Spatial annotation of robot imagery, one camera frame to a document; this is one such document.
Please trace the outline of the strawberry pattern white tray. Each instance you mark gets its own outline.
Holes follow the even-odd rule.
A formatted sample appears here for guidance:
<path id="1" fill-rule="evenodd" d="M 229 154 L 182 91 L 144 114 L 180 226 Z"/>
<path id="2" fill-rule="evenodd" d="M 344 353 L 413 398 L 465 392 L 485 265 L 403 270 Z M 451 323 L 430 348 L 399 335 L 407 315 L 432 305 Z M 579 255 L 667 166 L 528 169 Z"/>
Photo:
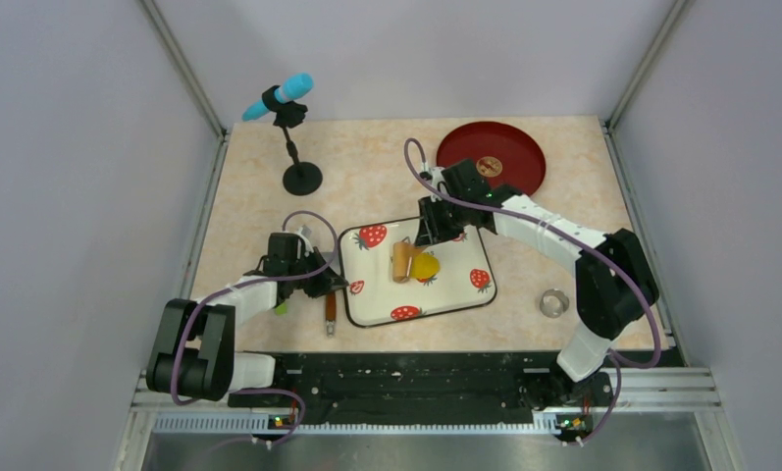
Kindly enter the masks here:
<path id="1" fill-rule="evenodd" d="M 425 250 L 440 263 L 428 277 L 392 279 L 393 246 L 411 241 L 417 218 L 353 227 L 339 236 L 342 276 L 349 282 L 345 310 L 357 327 L 372 328 L 485 306 L 496 296 L 495 276 L 479 231 Z"/>

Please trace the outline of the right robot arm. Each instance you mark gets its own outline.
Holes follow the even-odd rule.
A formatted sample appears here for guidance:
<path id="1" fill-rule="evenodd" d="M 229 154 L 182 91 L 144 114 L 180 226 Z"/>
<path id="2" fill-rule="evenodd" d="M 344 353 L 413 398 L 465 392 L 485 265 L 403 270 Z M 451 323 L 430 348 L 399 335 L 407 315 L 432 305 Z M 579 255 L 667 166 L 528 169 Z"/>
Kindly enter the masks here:
<path id="1" fill-rule="evenodd" d="M 422 164 L 415 176 L 430 192 L 418 201 L 416 246 L 451 241 L 469 227 L 485 229 L 525 243 L 573 276 L 579 323 L 549 378 L 557 401 L 575 404 L 589 392 L 588 377 L 629 324 L 643 316 L 655 323 L 659 289 L 633 232 L 575 224 L 512 185 L 490 186 L 469 159 L 448 168 Z"/>

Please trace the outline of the metal ring cutter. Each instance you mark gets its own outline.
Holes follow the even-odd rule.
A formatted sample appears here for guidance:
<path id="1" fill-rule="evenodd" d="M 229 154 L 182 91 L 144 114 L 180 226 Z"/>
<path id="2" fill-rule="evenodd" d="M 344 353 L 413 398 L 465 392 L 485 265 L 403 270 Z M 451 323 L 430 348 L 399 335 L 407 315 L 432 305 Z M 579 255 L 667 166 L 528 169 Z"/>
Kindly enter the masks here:
<path id="1" fill-rule="evenodd" d="M 560 289 L 545 290 L 539 299 L 539 310 L 550 319 L 560 318 L 570 307 L 570 299 Z"/>

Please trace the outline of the wooden roller pin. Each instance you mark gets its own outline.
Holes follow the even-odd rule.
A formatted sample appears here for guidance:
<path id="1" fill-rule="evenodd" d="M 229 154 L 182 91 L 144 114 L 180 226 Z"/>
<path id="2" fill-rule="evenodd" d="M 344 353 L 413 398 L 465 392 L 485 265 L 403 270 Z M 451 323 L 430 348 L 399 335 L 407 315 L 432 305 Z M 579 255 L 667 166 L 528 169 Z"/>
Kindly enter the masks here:
<path id="1" fill-rule="evenodd" d="M 414 259 L 424 251 L 408 237 L 392 246 L 391 279 L 394 283 L 406 283 L 410 279 Z"/>

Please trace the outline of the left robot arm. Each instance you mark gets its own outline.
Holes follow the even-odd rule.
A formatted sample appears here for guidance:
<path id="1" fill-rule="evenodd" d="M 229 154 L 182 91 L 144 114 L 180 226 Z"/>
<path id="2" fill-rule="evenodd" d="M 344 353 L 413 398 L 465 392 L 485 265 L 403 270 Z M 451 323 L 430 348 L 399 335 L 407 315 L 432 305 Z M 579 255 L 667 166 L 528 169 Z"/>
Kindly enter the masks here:
<path id="1" fill-rule="evenodd" d="M 310 298 L 347 287 L 318 247 L 296 233 L 272 233 L 268 252 L 233 285 L 201 300 L 174 298 L 163 309 L 145 382 L 176 401 L 217 401 L 236 387 L 235 331 L 284 304 L 297 290 Z"/>

